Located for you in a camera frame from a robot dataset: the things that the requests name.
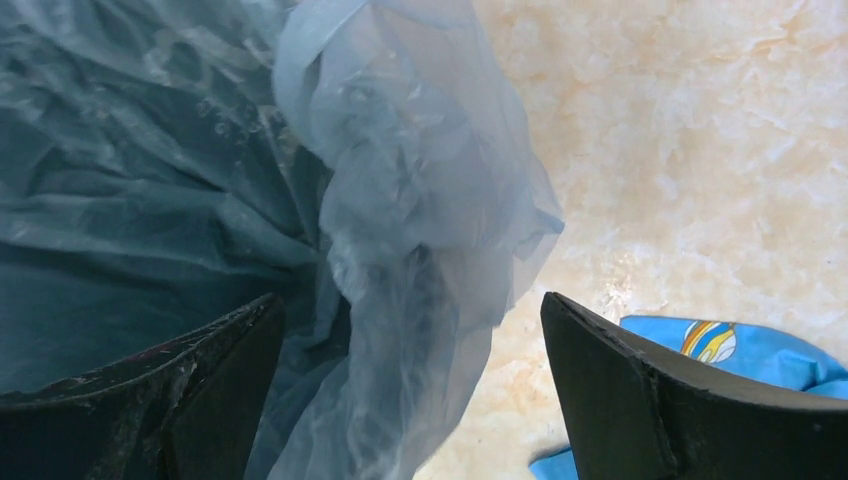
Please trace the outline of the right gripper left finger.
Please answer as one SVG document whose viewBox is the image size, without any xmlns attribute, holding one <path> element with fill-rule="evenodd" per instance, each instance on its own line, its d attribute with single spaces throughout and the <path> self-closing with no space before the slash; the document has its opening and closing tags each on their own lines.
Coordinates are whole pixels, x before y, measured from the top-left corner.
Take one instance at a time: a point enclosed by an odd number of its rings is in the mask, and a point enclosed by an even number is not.
<svg viewBox="0 0 848 480">
<path fill-rule="evenodd" d="M 263 296 L 169 342 L 1 398 L 5 479 L 240 479 L 283 342 Z"/>
</svg>

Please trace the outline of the translucent blue trash bag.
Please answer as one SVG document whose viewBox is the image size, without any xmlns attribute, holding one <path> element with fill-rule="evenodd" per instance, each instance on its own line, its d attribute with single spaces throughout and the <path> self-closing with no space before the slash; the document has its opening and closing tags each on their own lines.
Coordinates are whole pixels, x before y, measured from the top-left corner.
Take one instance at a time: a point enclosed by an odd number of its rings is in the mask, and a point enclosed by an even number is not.
<svg viewBox="0 0 848 480">
<path fill-rule="evenodd" d="M 1 5 L 1 398 L 273 295 L 240 479 L 410 479 L 562 228 L 468 1 Z"/>
</svg>

